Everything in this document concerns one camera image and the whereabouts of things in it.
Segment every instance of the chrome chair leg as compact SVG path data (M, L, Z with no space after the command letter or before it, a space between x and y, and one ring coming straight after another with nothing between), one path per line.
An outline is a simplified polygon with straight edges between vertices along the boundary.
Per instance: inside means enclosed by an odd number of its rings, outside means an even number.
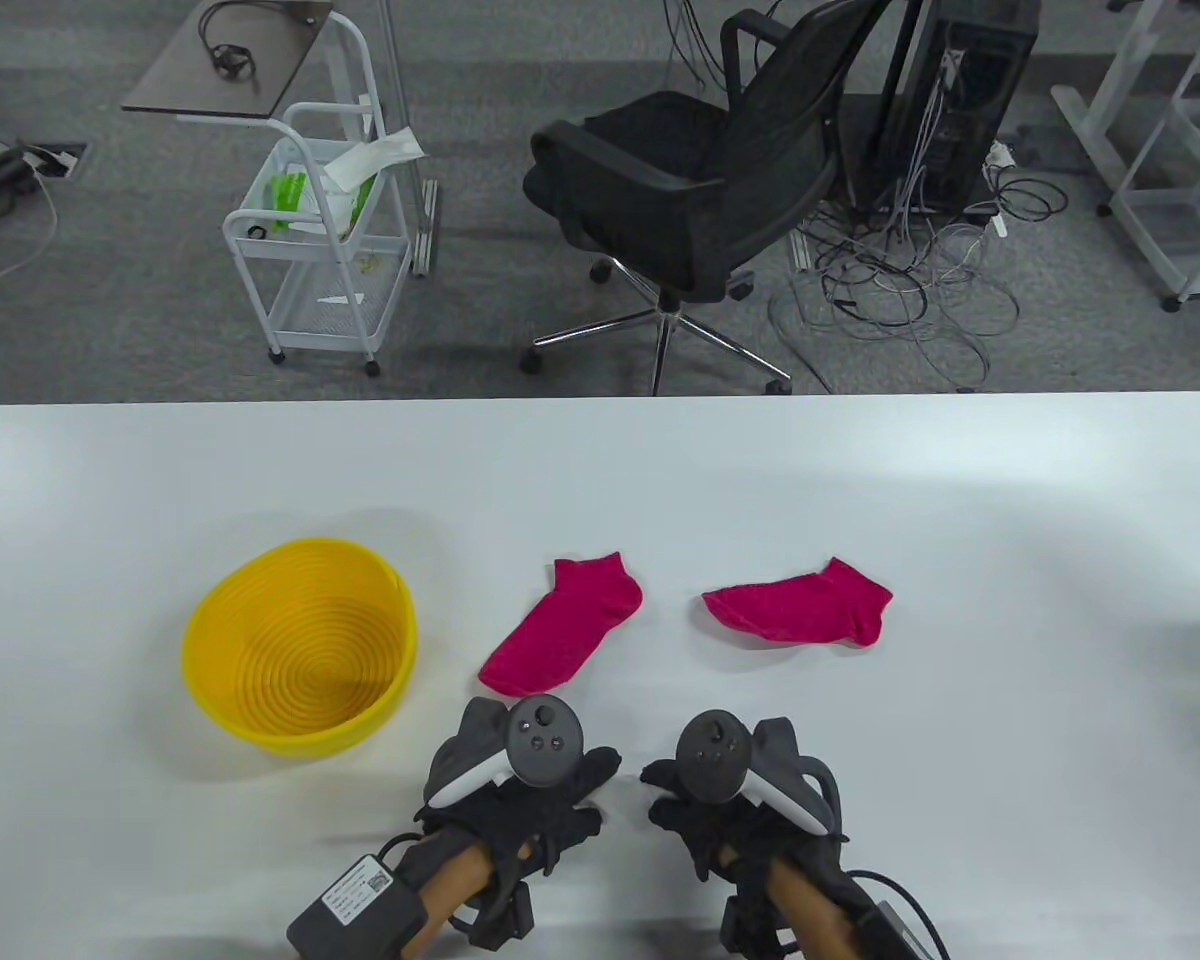
M658 288L649 283L649 280L646 280L644 276L634 272L626 264L623 264L622 260L614 260L613 257L610 257L608 262L610 264L613 264L613 269L617 270L618 274L622 274L623 278L626 280L629 284L636 288L636 292L640 293L644 300L650 304L658 302Z
M548 334L546 337L533 340L533 349L551 347L554 343L564 343L565 340L590 337L594 334L612 334L614 330L622 330L650 320L656 312L654 307L649 307L636 312L636 314L614 317L613 320L600 320L598 324L583 324L582 326L574 326L572 329Z
M738 343L737 340L725 337L722 332L715 332L715 330L710 329L710 326L700 324L698 320L694 320L692 317L683 316L680 318L680 323L684 324L684 329L686 329L690 334L695 334L696 337L701 337L702 340L706 340L706 342L719 347L720 349L727 349L728 353L733 353L733 355L743 358L743 360L751 364L751 366L763 370L767 374L775 376L775 378L782 382L786 388L791 388L791 374L788 374L787 371L775 367L763 356L755 355L755 353L748 350L746 347L743 347L742 343Z
M649 385L650 397L658 396L659 385L664 380L664 366L667 365L667 347L672 342L672 334L676 332L680 320L678 314L658 312L658 352L654 353L654 378Z

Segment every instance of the yellow basket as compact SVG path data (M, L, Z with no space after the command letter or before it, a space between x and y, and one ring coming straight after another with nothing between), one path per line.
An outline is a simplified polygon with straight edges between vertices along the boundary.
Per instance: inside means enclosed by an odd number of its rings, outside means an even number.
M372 550L296 540L204 598L182 677L218 726L283 756L331 756L391 716L418 659L409 588Z

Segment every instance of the vr controller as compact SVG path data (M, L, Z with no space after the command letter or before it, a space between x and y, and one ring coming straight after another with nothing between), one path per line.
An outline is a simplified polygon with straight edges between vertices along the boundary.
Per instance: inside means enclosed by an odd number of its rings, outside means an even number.
M510 778L551 787L582 760L582 724L564 700L542 694L508 709L476 696L467 704L458 733L436 751L422 799L433 809L452 806L486 784Z
M680 733L676 772L701 803L725 804L742 796L815 836L839 833L836 780L827 764L800 756L786 716L760 721L752 733L728 710L700 713ZM815 778L821 792L805 778Z

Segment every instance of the white table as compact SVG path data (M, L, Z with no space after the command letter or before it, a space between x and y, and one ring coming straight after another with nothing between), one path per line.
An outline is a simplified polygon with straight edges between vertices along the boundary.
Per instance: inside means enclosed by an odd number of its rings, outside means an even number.
M421 655L367 744L286 764L197 712L179 646L312 534L402 571ZM606 550L644 608L563 694L626 763L504 956L697 955L724 890L634 778L724 707L793 718L846 863L953 955L1200 958L1200 394L1169 394L2 407L0 960L289 956L551 558ZM756 649L695 602L833 554L896 592L878 648Z

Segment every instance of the pink sock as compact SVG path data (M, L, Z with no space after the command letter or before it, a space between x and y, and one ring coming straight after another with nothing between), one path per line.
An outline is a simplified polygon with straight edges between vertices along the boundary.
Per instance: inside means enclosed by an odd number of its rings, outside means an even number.
M842 640L874 644L892 599L883 586L839 559L832 559L823 572L702 594L702 602L725 626L774 644L835 644Z
M836 586L844 599L848 600L856 626L853 643L870 646L880 640L880 630L884 626L884 607L888 607L893 594L838 557L832 557L832 562L827 564L823 580Z
M640 610L646 595L620 553L594 560L558 559L554 589L503 640L480 671L504 696L532 696L571 680L605 634Z

